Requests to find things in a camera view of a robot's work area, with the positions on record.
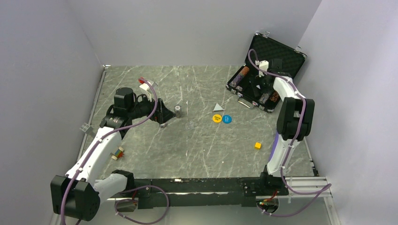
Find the yellow round button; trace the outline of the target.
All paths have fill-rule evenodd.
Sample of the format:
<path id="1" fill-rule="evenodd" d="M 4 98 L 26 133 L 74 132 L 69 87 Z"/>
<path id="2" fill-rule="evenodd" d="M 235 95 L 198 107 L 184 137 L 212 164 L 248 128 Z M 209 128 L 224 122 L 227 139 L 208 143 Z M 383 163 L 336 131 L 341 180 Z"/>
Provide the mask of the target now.
<path id="1" fill-rule="evenodd" d="M 219 114 L 215 114 L 215 115 L 213 115 L 212 120 L 215 123 L 221 123 L 222 122 L 222 116 L 219 115 Z"/>

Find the black aluminium poker case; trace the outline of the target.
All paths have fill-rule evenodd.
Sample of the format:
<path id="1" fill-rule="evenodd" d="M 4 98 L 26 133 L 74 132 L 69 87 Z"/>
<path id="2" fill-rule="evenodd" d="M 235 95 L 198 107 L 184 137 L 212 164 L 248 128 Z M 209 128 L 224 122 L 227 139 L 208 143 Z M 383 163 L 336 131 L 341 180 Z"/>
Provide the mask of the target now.
<path id="1" fill-rule="evenodd" d="M 226 89 L 233 94 L 236 94 L 240 99 L 246 100 L 249 103 L 247 105 L 248 108 L 258 107 L 265 112 L 273 112 L 280 101 L 280 97 L 277 103 L 268 99 L 265 104 L 262 104 L 259 102 L 261 96 L 254 96 L 249 82 L 249 77 L 252 75 L 258 75 L 258 70 L 253 67 L 249 59 L 254 63 L 255 60 L 267 60 L 269 62 L 267 72 L 294 78 L 307 59 L 307 55 L 261 33 L 256 33 L 253 36 L 249 49 L 253 49 L 255 52 L 246 54 L 245 63 L 226 83 Z M 238 91 L 235 88 L 229 87 L 228 84 L 245 66 L 249 67 L 250 71 L 239 83 L 239 86 L 243 88 L 243 91 Z"/>

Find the white triangle dealer piece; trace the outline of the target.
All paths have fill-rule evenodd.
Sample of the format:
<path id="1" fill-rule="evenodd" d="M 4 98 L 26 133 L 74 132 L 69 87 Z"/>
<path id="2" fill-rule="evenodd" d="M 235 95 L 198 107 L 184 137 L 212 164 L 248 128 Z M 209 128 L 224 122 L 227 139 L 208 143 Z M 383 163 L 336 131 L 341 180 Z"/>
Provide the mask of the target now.
<path id="1" fill-rule="evenodd" d="M 212 112 L 224 112 L 225 109 L 218 103 L 215 104 Z"/>

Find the green purple chip row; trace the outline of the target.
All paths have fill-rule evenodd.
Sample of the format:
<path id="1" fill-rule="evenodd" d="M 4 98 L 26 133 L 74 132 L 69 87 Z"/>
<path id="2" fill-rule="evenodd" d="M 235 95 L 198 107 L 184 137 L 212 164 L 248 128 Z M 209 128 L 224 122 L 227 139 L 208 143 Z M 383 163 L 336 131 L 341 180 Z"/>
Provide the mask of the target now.
<path id="1" fill-rule="evenodd" d="M 267 100 L 269 99 L 270 94 L 269 93 L 263 93 L 259 99 L 259 102 L 262 104 L 265 104 Z"/>

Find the orange black chip row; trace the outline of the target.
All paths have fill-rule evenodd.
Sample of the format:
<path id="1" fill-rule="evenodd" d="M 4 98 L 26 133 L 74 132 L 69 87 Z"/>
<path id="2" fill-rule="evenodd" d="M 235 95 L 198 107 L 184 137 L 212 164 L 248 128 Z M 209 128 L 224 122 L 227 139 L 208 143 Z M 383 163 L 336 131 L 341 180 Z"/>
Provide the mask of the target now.
<path id="1" fill-rule="evenodd" d="M 279 94 L 276 91 L 274 91 L 269 100 L 277 103 L 279 101 Z"/>

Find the grey lego brick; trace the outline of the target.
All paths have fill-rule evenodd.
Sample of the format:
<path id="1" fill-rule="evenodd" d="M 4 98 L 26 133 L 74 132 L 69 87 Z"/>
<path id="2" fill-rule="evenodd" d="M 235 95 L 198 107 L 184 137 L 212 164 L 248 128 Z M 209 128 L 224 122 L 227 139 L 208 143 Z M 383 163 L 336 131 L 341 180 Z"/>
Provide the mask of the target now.
<path id="1" fill-rule="evenodd" d="M 89 134 L 93 131 L 93 127 L 88 124 L 88 123 L 84 123 L 81 127 L 80 130 L 83 131 L 86 134 Z"/>

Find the colourful wooden toy block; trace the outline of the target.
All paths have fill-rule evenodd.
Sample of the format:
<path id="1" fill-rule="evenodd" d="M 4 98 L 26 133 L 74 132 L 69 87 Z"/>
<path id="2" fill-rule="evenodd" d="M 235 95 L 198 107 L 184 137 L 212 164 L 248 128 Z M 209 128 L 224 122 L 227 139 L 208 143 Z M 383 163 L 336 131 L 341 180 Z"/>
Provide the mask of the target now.
<path id="1" fill-rule="evenodd" d="M 111 158 L 112 158 L 113 160 L 118 160 L 118 159 L 120 159 L 120 158 L 123 157 L 123 156 L 124 156 L 124 148 L 122 148 L 122 147 L 119 147 L 119 148 L 116 150 L 115 153 L 112 153 L 112 154 L 111 154 Z"/>

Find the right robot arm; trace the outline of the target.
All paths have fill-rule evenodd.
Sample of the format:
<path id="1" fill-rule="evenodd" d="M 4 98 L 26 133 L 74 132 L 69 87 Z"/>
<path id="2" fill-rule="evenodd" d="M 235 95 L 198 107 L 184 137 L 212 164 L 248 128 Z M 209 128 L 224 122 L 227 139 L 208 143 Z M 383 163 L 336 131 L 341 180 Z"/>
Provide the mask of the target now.
<path id="1" fill-rule="evenodd" d="M 249 61 L 258 71 L 275 77 L 273 89 L 282 101 L 282 108 L 276 124 L 276 143 L 266 170 L 268 175 L 283 177 L 283 170 L 291 158 L 291 153 L 311 132 L 315 101 L 304 97 L 292 78 L 267 72 L 251 59 Z"/>

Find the blue round button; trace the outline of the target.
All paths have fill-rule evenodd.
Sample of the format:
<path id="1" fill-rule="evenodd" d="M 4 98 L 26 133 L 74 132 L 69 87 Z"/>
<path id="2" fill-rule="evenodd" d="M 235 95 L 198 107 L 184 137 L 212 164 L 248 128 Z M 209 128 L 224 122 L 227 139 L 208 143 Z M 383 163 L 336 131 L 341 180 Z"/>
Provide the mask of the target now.
<path id="1" fill-rule="evenodd" d="M 223 123 L 225 123 L 225 124 L 230 124 L 230 123 L 232 122 L 232 117 L 229 116 L 229 115 L 224 115 L 224 116 L 222 117 L 222 121 L 223 121 Z"/>

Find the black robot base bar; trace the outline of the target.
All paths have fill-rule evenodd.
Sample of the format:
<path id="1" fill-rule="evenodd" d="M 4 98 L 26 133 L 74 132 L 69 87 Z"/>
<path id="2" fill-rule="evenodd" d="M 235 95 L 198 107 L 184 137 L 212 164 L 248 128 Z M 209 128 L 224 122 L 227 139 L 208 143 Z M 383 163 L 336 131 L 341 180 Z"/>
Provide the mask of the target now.
<path id="1" fill-rule="evenodd" d="M 287 196 L 288 189 L 280 181 L 264 177 L 135 179 L 142 190 L 116 193 L 112 198 L 135 197 L 139 209 L 155 207 L 240 205 L 255 207 L 258 201 Z"/>

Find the purple orange chip row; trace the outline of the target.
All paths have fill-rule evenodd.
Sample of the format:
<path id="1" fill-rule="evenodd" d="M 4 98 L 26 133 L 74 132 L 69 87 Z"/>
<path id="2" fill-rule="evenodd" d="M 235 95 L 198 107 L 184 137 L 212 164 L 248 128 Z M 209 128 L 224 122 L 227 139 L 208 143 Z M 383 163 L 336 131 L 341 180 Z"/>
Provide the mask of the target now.
<path id="1" fill-rule="evenodd" d="M 236 75 L 236 77 L 228 84 L 228 86 L 231 88 L 235 88 L 238 91 L 243 91 L 243 88 L 239 86 L 239 83 L 243 80 L 243 78 L 248 74 L 249 71 L 249 67 L 243 67 Z"/>

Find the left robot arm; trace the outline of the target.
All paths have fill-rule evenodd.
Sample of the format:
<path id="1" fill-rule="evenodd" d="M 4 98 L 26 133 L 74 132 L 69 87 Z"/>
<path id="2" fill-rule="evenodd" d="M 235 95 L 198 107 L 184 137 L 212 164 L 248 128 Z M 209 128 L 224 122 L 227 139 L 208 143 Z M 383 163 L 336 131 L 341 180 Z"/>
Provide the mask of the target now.
<path id="1" fill-rule="evenodd" d="M 53 210 L 61 216 L 61 224 L 65 224 L 66 217 L 92 220 L 100 205 L 116 194 L 128 197 L 134 192 L 148 192 L 151 185 L 137 187 L 134 174 L 128 171 L 115 170 L 99 182 L 96 178 L 110 155 L 120 149 L 121 141 L 134 127 L 133 120 L 144 118 L 165 124 L 175 116 L 161 98 L 138 96 L 128 87 L 117 89 L 114 104 L 108 108 L 89 148 L 65 175 L 56 175 L 51 181 Z"/>

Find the yellow cube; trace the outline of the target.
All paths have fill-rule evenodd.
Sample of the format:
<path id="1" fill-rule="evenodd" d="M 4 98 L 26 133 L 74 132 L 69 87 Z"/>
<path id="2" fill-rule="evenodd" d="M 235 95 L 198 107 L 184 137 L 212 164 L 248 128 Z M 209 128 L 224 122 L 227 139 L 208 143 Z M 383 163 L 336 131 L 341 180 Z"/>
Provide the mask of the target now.
<path id="1" fill-rule="evenodd" d="M 256 142 L 254 148 L 260 150 L 261 146 L 262 146 L 261 143 Z"/>

